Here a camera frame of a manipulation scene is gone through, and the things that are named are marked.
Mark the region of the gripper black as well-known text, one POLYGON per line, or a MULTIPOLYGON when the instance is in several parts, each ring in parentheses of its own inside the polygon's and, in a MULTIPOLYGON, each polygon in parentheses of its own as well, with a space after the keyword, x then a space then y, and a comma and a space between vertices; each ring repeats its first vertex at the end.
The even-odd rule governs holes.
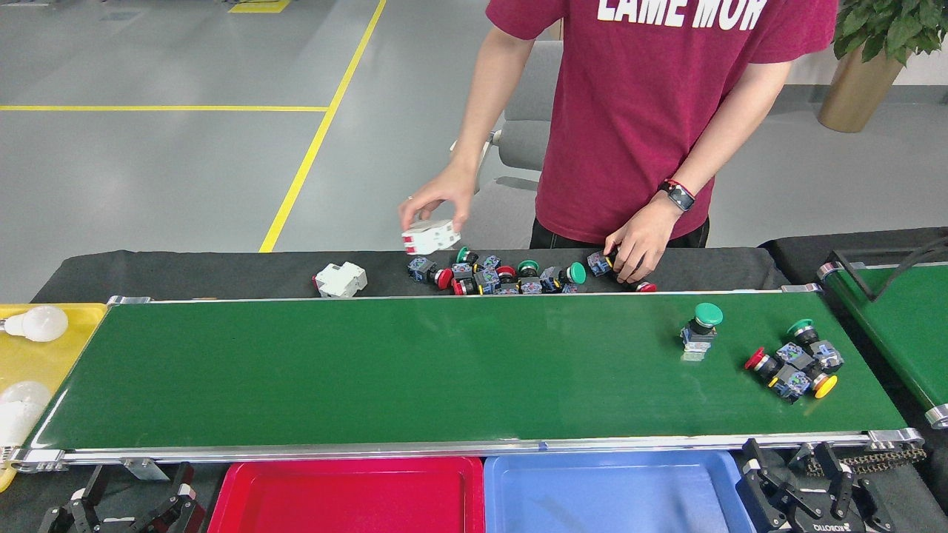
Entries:
POLYGON ((830 443, 815 446, 815 461, 829 479, 829 511, 819 518, 806 512, 800 493, 766 465, 754 438, 742 446, 748 458, 741 475, 741 500, 758 532, 895 532, 896 523, 881 502, 877 486, 867 479, 878 461, 838 457, 830 443))

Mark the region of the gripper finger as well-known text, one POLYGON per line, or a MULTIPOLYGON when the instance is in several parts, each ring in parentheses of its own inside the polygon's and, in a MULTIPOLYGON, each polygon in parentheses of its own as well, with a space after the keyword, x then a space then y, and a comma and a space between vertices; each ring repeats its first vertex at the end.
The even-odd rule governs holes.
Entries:
POLYGON ((198 532, 206 512, 192 488, 193 475, 190 463, 180 463, 169 495, 157 507, 133 520, 128 532, 198 532))
POLYGON ((104 466, 96 466, 88 484, 70 498, 65 507, 50 507, 44 513, 38 532, 104 532, 97 505, 104 498, 110 475, 104 466))

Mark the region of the person's left hand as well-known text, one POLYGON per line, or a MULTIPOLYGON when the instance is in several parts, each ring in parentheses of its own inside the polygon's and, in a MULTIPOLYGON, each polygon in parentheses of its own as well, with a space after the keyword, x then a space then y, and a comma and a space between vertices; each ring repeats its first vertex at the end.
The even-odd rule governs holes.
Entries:
POLYGON ((620 283, 637 282, 653 273, 681 215, 683 210, 666 192, 657 192, 644 208, 606 237, 604 253, 614 254, 613 269, 620 283))

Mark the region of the person's right hand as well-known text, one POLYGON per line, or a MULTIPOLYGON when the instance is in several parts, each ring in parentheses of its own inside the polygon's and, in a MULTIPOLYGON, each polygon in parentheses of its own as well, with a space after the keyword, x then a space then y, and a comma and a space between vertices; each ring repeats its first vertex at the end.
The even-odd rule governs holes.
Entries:
POLYGON ((450 163, 398 206, 400 226, 406 232, 416 219, 429 220, 444 202, 454 206, 453 229, 463 232, 477 185, 477 166, 450 163))

